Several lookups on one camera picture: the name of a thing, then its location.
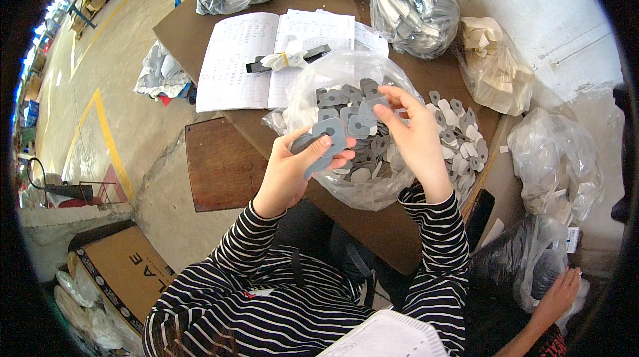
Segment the notebook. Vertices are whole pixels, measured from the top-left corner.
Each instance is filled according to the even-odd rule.
[[[256,12],[218,22],[197,83],[196,112],[287,106],[286,88],[302,69],[247,73],[246,64],[285,50],[291,40],[301,40],[305,49],[328,44],[353,50],[354,17],[307,13]]]

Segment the white wall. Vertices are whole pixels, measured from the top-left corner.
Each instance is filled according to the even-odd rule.
[[[129,203],[63,209],[20,209],[22,236],[38,281],[52,280],[67,261],[69,242],[83,231],[131,218]]]
[[[462,16],[491,16],[515,42],[556,106],[622,81],[615,39],[597,0],[457,0]]]

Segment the red object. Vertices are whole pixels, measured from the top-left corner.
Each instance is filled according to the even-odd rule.
[[[94,196],[89,202],[85,202],[82,199],[69,199],[68,201],[60,202],[58,208],[81,208],[82,206],[101,206],[102,204],[102,200],[99,197]],[[49,208],[53,208],[53,203],[49,202]]]
[[[171,101],[173,100],[173,99],[171,99],[170,97],[168,97],[166,95],[158,95],[158,97],[160,98],[160,100],[162,101],[164,106],[168,106],[169,103],[171,103]]]

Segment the left hand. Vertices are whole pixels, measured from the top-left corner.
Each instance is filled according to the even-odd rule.
[[[267,171],[264,174],[260,191],[253,199],[253,209],[262,218],[272,218],[292,208],[304,195],[308,178],[304,172],[317,159],[328,151],[331,140],[328,135],[316,140],[299,154],[292,154],[288,145],[310,127],[300,128],[290,134],[277,138],[273,142]],[[348,147],[355,146],[355,138],[346,138]],[[344,167],[347,160],[355,158],[355,152],[344,150],[333,157],[327,170]]]

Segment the wooden table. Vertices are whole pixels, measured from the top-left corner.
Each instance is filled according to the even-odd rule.
[[[364,24],[371,23],[369,0],[273,0],[250,6],[234,15],[199,15],[196,0],[186,0],[153,28],[158,40],[171,52],[182,68],[197,82],[213,27],[220,20],[244,13],[267,11],[281,15],[288,9],[314,11],[322,8],[334,13],[353,15]],[[447,52],[432,61],[391,51],[390,58],[413,82],[415,89],[428,100],[428,92],[437,90],[445,99],[456,98],[476,113],[480,132],[490,145],[497,129],[499,114],[473,102],[456,58]],[[268,159],[277,134],[261,124],[267,110],[228,110],[226,118],[257,151]],[[395,203],[377,212],[347,207],[316,181],[311,181],[306,197],[347,230],[366,247],[401,273],[411,273],[421,259],[419,229],[404,209]]]

